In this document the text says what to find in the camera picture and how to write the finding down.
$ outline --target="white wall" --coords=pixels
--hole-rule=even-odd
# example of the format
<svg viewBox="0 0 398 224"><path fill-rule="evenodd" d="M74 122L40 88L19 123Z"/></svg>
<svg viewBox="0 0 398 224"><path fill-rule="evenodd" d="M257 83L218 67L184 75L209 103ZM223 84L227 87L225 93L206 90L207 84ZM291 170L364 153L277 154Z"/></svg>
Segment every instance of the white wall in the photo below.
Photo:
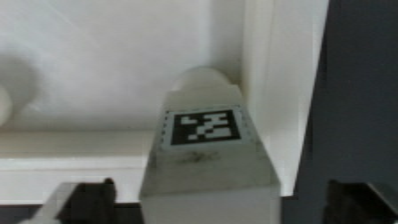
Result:
<svg viewBox="0 0 398 224"><path fill-rule="evenodd" d="M0 0L1 130L151 129L179 73L238 81L241 0Z"/></svg>

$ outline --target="black object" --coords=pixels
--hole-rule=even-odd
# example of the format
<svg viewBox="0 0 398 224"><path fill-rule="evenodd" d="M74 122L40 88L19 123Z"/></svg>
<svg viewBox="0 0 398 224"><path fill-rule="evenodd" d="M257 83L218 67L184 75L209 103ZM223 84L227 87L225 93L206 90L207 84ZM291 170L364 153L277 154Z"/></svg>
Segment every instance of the black object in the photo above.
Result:
<svg viewBox="0 0 398 224"><path fill-rule="evenodd" d="M62 224L115 224L115 186L110 179L101 184L76 186L56 219Z"/></svg>
<svg viewBox="0 0 398 224"><path fill-rule="evenodd" d="M223 124L216 124L216 122L211 119L211 116L214 116L216 122L220 121L223 122ZM206 135L214 132L216 128L225 128L230 132L230 135L207 138ZM239 139L241 137L232 110L174 115L172 142L170 142L172 145L195 144Z"/></svg>
<svg viewBox="0 0 398 224"><path fill-rule="evenodd" d="M323 224L394 224L398 215L366 183L328 182Z"/></svg>

